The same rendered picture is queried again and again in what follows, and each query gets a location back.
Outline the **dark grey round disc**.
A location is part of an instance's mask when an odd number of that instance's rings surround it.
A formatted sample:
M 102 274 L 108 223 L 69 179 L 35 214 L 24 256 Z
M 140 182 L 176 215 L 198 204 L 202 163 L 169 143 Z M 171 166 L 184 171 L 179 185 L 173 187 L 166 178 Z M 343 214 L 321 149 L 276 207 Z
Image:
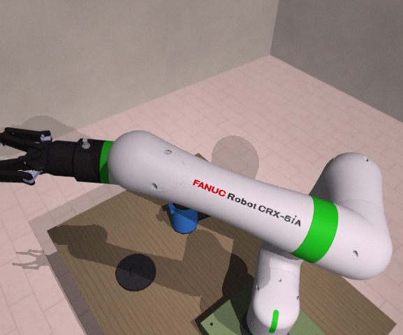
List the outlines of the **dark grey round disc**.
M 116 276 L 123 289 L 137 292 L 152 284 L 156 276 L 156 266 L 148 256 L 134 254 L 119 263 Z

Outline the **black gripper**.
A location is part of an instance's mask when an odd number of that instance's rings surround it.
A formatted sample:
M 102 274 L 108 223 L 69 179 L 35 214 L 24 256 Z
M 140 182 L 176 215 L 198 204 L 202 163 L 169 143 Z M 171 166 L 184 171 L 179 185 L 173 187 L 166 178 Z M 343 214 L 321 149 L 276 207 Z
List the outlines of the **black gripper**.
M 50 131 L 10 127 L 4 130 L 0 133 L 0 145 L 2 143 L 3 146 L 7 145 L 27 153 L 25 156 L 0 161 L 0 182 L 33 186 L 39 174 L 74 177 L 73 152 L 77 142 L 61 140 L 52 142 Z

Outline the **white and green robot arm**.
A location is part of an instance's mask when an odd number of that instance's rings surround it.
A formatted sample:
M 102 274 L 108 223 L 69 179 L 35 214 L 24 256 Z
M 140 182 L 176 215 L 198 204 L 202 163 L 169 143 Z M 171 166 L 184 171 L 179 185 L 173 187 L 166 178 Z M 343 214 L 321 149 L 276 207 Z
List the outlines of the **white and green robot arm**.
M 188 207 L 262 239 L 242 335 L 290 335 L 300 312 L 303 260 L 367 280 L 392 257 L 381 171 L 363 154 L 332 158 L 307 195 L 227 170 L 147 131 L 131 131 L 115 141 L 80 138 L 73 175 Z

